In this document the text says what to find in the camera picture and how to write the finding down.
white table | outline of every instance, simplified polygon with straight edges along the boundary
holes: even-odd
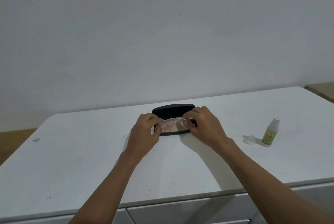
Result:
[[[332,190],[334,105],[292,87],[56,114],[0,167],[0,222],[76,213],[111,171],[138,116],[175,103],[206,105],[226,134],[283,183],[328,183],[324,194]],[[270,148],[243,143],[243,135],[261,138],[275,116],[281,124]],[[222,208],[199,217],[194,213],[205,213],[205,205],[225,200],[230,210],[244,204],[248,212],[240,220],[249,219],[257,210],[243,192],[228,165],[191,134],[164,136],[135,169],[120,208],[128,208],[136,223],[151,223],[142,218],[160,211],[170,218],[168,209],[175,212],[180,206],[188,214],[180,223],[189,218],[214,223],[234,216],[221,218]],[[213,198],[231,194],[236,196]],[[166,204],[175,201],[183,202]],[[161,205],[141,207],[156,203]]]

wooden surface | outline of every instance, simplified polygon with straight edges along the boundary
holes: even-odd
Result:
[[[37,128],[0,132],[0,166]]]
[[[299,87],[56,114],[0,167],[0,220],[75,213],[115,165],[138,116],[175,103],[206,105],[241,150],[285,184],[334,181],[334,105]],[[243,143],[243,135],[261,138],[275,116],[281,124],[270,148]],[[164,136],[135,169],[120,207],[243,191],[191,134]]]
[[[314,94],[334,103],[334,82],[310,84],[305,88]]]

bottle label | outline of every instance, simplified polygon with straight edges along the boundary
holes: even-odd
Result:
[[[273,139],[275,138],[277,132],[272,132],[270,130],[266,130],[265,134],[263,135],[262,141],[263,143],[267,144],[267,145],[271,145],[273,142]]]

